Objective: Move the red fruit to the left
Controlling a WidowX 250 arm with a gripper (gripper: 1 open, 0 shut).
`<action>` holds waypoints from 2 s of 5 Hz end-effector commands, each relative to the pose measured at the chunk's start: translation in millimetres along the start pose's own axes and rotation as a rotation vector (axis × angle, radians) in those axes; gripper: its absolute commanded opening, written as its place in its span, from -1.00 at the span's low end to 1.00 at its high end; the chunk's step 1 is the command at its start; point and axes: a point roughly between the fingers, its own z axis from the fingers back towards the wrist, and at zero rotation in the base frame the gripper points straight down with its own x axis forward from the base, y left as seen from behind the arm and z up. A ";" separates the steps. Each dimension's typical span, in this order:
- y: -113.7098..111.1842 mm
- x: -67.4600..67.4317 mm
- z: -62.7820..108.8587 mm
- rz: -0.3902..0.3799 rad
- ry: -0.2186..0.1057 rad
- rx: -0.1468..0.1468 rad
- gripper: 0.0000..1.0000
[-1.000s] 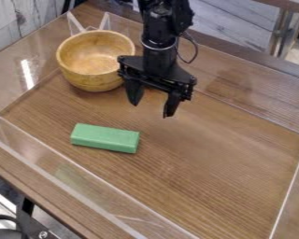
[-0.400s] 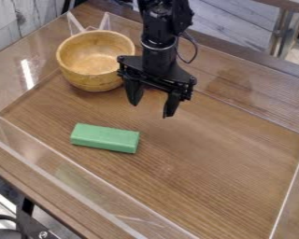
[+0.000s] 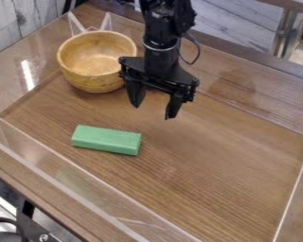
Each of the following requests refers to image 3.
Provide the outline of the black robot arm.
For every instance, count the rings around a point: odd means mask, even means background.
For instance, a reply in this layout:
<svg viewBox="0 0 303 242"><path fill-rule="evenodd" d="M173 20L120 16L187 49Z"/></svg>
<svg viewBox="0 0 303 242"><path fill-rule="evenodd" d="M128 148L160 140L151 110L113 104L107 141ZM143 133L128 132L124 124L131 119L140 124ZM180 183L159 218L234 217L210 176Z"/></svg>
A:
<svg viewBox="0 0 303 242"><path fill-rule="evenodd" d="M192 65L180 55L180 40L198 42L188 30L196 24L191 0L139 0L145 31L143 36L144 56L121 57L120 77L125 82L131 105L137 108L147 88L171 96L165 118L176 117L181 104L192 102L199 80L180 66L179 61Z"/></svg>

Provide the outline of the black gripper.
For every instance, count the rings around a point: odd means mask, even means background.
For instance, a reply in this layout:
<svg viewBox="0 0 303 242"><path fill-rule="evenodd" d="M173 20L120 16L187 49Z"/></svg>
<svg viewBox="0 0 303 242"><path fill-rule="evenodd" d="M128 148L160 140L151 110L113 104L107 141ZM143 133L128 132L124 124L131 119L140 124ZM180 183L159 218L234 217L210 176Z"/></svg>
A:
<svg viewBox="0 0 303 242"><path fill-rule="evenodd" d="M199 80L176 64L167 74L149 73L143 57L120 57L120 77L127 83L128 100L137 108L145 97L145 88L171 95L165 108L165 118L176 117L183 102L194 101Z"/></svg>

